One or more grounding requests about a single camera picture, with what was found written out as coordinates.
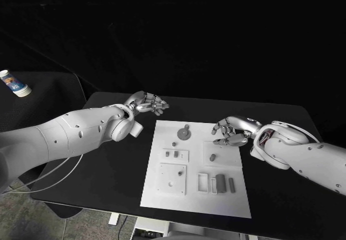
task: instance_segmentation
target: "robotic arm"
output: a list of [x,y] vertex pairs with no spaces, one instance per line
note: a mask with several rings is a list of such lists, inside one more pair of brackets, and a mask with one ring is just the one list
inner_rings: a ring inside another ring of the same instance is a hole
[[278,169],[291,167],[302,177],[346,195],[346,149],[319,143],[304,129],[279,121],[262,125],[250,118],[229,116],[213,126],[213,135],[217,129],[224,139],[216,139],[213,144],[240,147],[253,139],[249,154],[256,159]]
[[138,113],[157,116],[170,106],[151,93],[138,91],[123,104],[67,112],[46,123],[0,133],[0,193],[12,180],[31,168],[79,156],[128,134],[138,136],[142,126]]

